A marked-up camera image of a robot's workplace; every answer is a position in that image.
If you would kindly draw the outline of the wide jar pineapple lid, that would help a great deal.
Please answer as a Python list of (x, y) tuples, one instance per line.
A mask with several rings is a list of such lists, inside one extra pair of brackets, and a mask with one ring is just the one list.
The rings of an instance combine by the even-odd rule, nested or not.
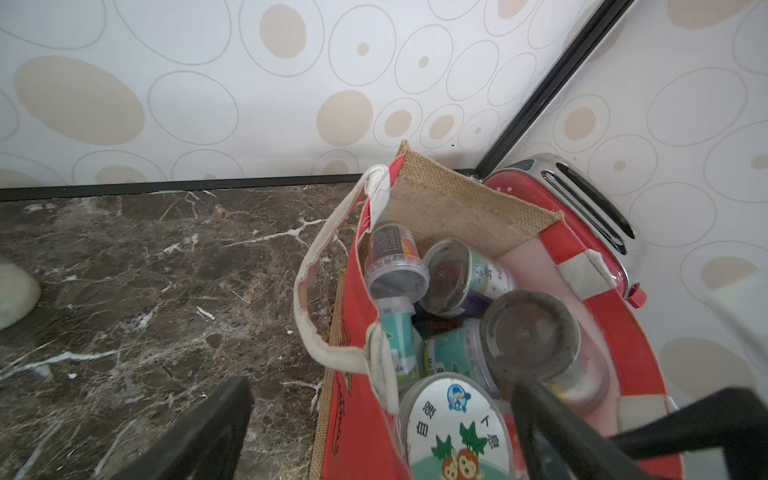
[(514, 454), (494, 400), (457, 373), (425, 377), (401, 399), (398, 435), (413, 479), (511, 479)]

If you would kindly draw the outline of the seed jar green label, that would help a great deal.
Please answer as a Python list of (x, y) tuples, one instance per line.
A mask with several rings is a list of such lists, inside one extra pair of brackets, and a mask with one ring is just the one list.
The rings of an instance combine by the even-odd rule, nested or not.
[(398, 384), (404, 388), (422, 376), (420, 347), (423, 342), (412, 324), (415, 307), (407, 297), (376, 299), (374, 303), (389, 341)]

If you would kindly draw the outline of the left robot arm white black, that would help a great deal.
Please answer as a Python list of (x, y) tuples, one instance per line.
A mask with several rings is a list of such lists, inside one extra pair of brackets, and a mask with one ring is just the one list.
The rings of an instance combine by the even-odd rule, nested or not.
[[(246, 378), (226, 380), (117, 478), (233, 478), (253, 403)], [(716, 448), (730, 478), (767, 476), (767, 407), (750, 389), (722, 389), (612, 437), (601, 436), (530, 379), (515, 383), (511, 408), (532, 479), (550, 478), (548, 452), (578, 479), (647, 479), (641, 460)]]

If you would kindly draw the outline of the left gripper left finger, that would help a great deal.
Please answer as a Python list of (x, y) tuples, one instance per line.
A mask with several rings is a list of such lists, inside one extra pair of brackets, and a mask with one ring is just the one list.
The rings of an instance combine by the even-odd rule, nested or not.
[(254, 406), (248, 379), (230, 377), (115, 479), (232, 479)]

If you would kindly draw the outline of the seed jar sunflower label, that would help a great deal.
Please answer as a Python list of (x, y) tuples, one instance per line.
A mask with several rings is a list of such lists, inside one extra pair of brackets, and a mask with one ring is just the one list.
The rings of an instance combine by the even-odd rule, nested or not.
[(423, 351), (425, 374), (461, 374), (480, 385), (492, 398), (498, 398), (499, 389), (484, 356), (480, 327), (479, 319), (470, 318), (461, 327), (426, 340)]

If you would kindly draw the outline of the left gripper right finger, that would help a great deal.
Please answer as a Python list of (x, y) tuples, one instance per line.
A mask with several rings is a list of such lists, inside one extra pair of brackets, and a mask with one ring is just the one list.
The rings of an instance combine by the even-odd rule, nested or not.
[(521, 377), (514, 383), (511, 409), (531, 479), (549, 477), (542, 440), (578, 479), (651, 477), (535, 380)]

